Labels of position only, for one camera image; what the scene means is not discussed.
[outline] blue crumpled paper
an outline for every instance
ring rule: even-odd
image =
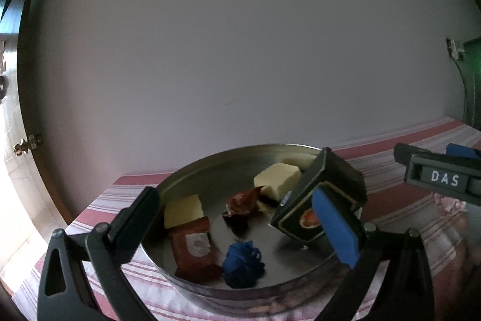
[[[225,283],[232,288],[250,288],[265,272],[262,254],[253,242],[237,242],[229,246],[222,264]]]

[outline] orange logo on box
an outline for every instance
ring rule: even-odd
[[[304,211],[299,220],[299,224],[304,229],[315,229],[321,225],[312,207]]]

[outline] blue plastic part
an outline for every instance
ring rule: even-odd
[[[454,157],[466,157],[481,159],[481,151],[472,149],[471,147],[461,146],[459,144],[449,143],[446,146],[446,155]]]
[[[359,259],[360,240],[325,192],[333,190],[317,187],[312,194],[312,208],[339,260],[353,268]]]
[[[261,251],[252,241],[233,243],[222,264],[225,283],[232,288],[254,287],[265,272],[261,259]]]

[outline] black box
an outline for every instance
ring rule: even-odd
[[[284,197],[270,225],[303,243],[320,237],[324,230],[311,204],[311,195],[318,185],[340,194],[346,201],[346,208],[353,212],[367,202],[362,173],[325,147],[302,174],[294,189]]]

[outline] gray wall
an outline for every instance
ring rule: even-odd
[[[66,202],[237,146],[324,146],[448,114],[473,0],[35,0],[39,110]]]

